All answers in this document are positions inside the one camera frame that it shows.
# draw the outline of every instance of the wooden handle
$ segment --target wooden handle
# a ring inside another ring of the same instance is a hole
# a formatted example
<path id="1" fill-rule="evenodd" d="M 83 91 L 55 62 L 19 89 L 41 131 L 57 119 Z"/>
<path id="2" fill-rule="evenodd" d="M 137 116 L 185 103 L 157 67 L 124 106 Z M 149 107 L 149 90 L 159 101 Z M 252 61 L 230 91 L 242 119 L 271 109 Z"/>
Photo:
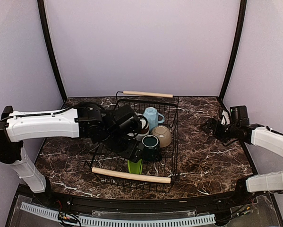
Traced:
<path id="1" fill-rule="evenodd" d="M 92 172 L 95 174 L 120 177 L 124 179 L 136 180 L 136 181 L 147 181 L 147 182 L 154 182 L 154 183 L 171 183 L 171 179 L 169 177 L 128 174 L 128 173 L 117 172 L 117 171 L 112 171 L 108 169 L 101 169 L 97 167 L 92 167 Z"/>
<path id="2" fill-rule="evenodd" d="M 163 98 L 173 98 L 173 95 L 171 94 L 143 92 L 143 91 L 123 91 L 123 94 L 134 95 L 134 96 L 154 96 L 154 97 L 163 97 Z"/>

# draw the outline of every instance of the black metal frame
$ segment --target black metal frame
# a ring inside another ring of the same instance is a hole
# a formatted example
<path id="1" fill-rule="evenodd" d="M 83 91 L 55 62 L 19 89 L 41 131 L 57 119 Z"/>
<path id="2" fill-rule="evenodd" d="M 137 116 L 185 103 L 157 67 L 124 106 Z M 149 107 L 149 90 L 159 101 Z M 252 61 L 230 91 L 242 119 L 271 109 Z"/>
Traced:
<path id="1" fill-rule="evenodd" d="M 49 55 L 49 58 L 50 58 L 54 77 L 55 77 L 58 89 L 60 91 L 61 98 L 62 98 L 63 101 L 66 101 L 68 97 L 67 97 L 64 85 L 62 83 L 60 71 L 58 69 L 57 62 L 56 62 L 56 59 L 55 59 L 55 54 L 54 54 L 54 50 L 53 50 L 53 46 L 52 46 L 52 41 L 51 41 L 51 38 L 50 38 L 50 32 L 49 32 L 49 27 L 48 27 L 48 22 L 47 22 L 47 17 L 46 17 L 44 1 L 43 0 L 37 0 L 37 4 L 38 4 L 39 16 L 40 16 L 41 24 L 42 24 L 42 28 L 43 28 L 43 37 L 44 37 L 45 42 L 46 42 L 47 52 L 48 52 L 48 55 Z"/>
<path id="2" fill-rule="evenodd" d="M 65 92 L 65 88 L 62 83 L 62 79 L 59 73 L 59 69 L 57 66 L 57 62 L 55 59 L 55 54 L 50 38 L 50 32 L 49 27 L 47 23 L 46 13 L 45 13 L 45 7 L 44 7 L 44 1 L 43 0 L 37 0 L 38 2 L 38 9 L 41 19 L 41 24 L 43 28 L 43 35 L 47 46 L 48 55 L 50 58 L 51 66 L 54 72 L 54 76 L 60 91 L 60 95 L 65 102 L 68 97 Z M 230 82 L 230 78 L 232 75 L 232 70 L 234 67 L 235 59 L 238 52 L 238 47 L 240 43 L 242 28 L 243 28 L 243 22 L 245 17 L 245 11 L 246 11 L 246 4 L 247 0 L 240 0 L 240 10 L 239 10 L 239 16 L 238 16 L 238 22 L 235 32 L 235 37 L 232 45 L 232 52 L 230 55 L 227 71 L 224 77 L 223 85 L 220 91 L 220 94 L 217 98 L 219 101 L 221 107 L 225 108 L 223 104 L 223 99 L 226 94 L 227 87 Z M 246 156 L 249 161 L 249 164 L 252 168 L 253 174 L 257 174 L 257 169 L 255 167 L 255 164 L 250 156 L 250 153 L 245 145 L 245 143 L 240 143 Z M 11 205 L 10 213 L 8 216 L 8 220 L 6 223 L 6 226 L 8 226 L 11 216 L 12 216 L 12 210 L 15 205 L 15 201 L 18 195 L 25 195 L 28 197 L 33 198 L 33 193 L 30 191 L 28 186 L 25 185 L 19 185 L 16 195 L 14 197 L 14 200 Z M 229 213 L 230 208 L 236 206 L 236 204 L 231 203 L 219 203 L 217 204 L 215 201 L 221 199 L 221 198 L 227 198 L 229 196 L 232 196 L 234 192 L 225 192 L 220 193 L 216 195 L 207 195 L 207 196 L 200 196 L 200 197 L 191 197 L 191 198 L 184 198 L 184 199 L 172 199 L 172 200 L 149 200 L 149 201 L 128 201 L 126 200 L 113 200 L 113 203 L 111 203 L 110 199 L 97 199 L 97 198 L 86 198 L 81 196 L 71 196 L 66 195 L 62 193 L 56 193 L 53 192 L 54 196 L 57 196 L 60 198 L 60 200 L 63 203 L 63 207 L 69 208 L 68 211 L 71 211 L 73 213 L 92 213 L 93 210 L 104 210 L 104 211 L 117 211 L 117 212 L 168 212 L 168 211 L 180 211 L 180 210 L 197 210 L 198 213 L 201 212 L 211 212 L 214 214 L 219 213 Z M 274 195 L 270 195 L 272 198 L 273 205 L 276 210 L 276 214 L 278 216 L 280 226 L 283 227 L 283 219 L 281 216 L 281 213 L 279 211 L 279 208 L 277 206 L 276 200 L 274 198 Z M 69 206 L 67 204 L 67 201 L 71 200 L 72 205 Z"/>
<path id="3" fill-rule="evenodd" d="M 225 93 L 227 90 L 227 87 L 229 85 L 231 75 L 232 75 L 232 70 L 234 68 L 237 52 L 238 52 L 238 47 L 240 43 L 240 38 L 242 34 L 242 28 L 243 28 L 243 22 L 244 22 L 244 17 L 245 17 L 245 11 L 246 11 L 246 3 L 247 0 L 241 0 L 240 2 L 240 9 L 239 9 L 239 15 L 238 15 L 238 22 L 237 22 L 237 27 L 236 27 L 236 33 L 235 33 L 235 38 L 234 42 L 232 44 L 232 52 L 230 56 L 230 60 L 228 62 L 227 70 L 225 73 L 224 81 L 222 84 L 222 88 L 219 94 L 219 98 L 221 100 L 224 99 Z"/>

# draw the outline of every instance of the marble countertop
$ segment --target marble countertop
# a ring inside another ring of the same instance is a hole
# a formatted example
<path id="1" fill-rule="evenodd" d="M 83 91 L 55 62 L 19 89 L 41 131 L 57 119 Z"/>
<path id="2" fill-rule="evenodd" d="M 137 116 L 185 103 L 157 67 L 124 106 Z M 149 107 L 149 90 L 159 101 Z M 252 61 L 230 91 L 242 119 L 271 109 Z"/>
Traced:
<path id="1" fill-rule="evenodd" d="M 116 99 L 70 98 L 65 107 L 79 102 L 96 102 L 105 108 L 113 108 Z M 224 147 L 212 135 L 199 129 L 200 124 L 208 118 L 218 118 L 219 108 L 220 104 L 215 97 L 179 97 L 180 181 L 175 182 L 169 193 L 101 184 L 90 169 L 83 168 L 85 160 L 92 159 L 89 151 L 95 148 L 90 139 L 48 138 L 36 161 L 36 167 L 49 177 L 54 191 L 80 196 L 134 200 L 175 199 L 233 191 L 239 178 L 252 174 L 243 149 L 239 143 Z"/>

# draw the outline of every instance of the dish rack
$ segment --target dish rack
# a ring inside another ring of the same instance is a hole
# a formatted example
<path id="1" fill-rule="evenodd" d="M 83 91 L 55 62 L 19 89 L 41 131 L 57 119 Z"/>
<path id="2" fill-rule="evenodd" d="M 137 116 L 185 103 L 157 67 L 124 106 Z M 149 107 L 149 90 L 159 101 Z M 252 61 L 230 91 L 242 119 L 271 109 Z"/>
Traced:
<path id="1" fill-rule="evenodd" d="M 118 96 L 119 93 L 127 95 L 142 95 L 142 96 Z M 178 162 L 178 103 L 179 98 L 167 94 L 147 93 L 147 92 L 117 92 L 116 105 L 114 110 L 129 105 L 138 114 L 143 114 L 146 108 L 154 107 L 159 113 L 164 115 L 164 125 L 172 132 L 172 143 L 161 148 L 162 160 L 159 162 L 148 162 L 143 160 L 142 175 L 168 177 L 171 183 L 154 183 L 144 182 L 139 180 L 130 180 L 115 176 L 95 174 L 96 178 L 102 184 L 111 184 L 126 188 L 148 190 L 155 192 L 168 193 L 175 182 L 179 180 L 177 173 Z M 100 144 L 94 152 L 91 162 L 85 161 L 85 166 L 91 170 L 93 167 L 103 170 L 112 170 L 122 173 L 128 173 L 128 161 L 125 158 L 118 156 L 112 149 Z"/>

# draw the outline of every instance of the beige bowl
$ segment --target beige bowl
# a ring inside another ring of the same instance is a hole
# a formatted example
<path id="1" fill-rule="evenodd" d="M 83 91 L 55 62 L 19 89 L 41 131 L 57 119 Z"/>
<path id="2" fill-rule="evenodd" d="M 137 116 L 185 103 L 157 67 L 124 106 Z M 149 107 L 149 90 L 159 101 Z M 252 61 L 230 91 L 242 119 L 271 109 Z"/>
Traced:
<path id="1" fill-rule="evenodd" d="M 171 131 L 165 126 L 156 126 L 152 129 L 151 134 L 158 137 L 161 148 L 169 146 L 172 142 Z"/>

